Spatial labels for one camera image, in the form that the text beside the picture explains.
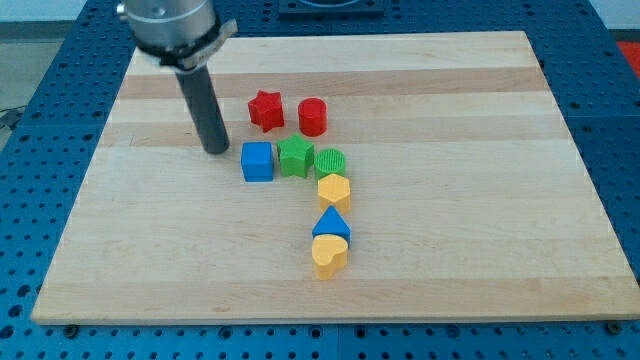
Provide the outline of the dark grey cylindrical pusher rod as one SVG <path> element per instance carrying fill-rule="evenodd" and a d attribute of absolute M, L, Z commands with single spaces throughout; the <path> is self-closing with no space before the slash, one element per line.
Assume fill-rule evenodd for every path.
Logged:
<path fill-rule="evenodd" d="M 203 150 L 222 154 L 229 148 L 229 137 L 206 66 L 189 73 L 177 74 L 180 89 Z"/>

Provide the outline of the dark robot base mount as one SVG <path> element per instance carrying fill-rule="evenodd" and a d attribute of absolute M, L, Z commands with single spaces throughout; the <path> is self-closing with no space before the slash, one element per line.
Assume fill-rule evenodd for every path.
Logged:
<path fill-rule="evenodd" d="M 302 16 L 382 15 L 385 0 L 279 0 L 280 18 Z"/>

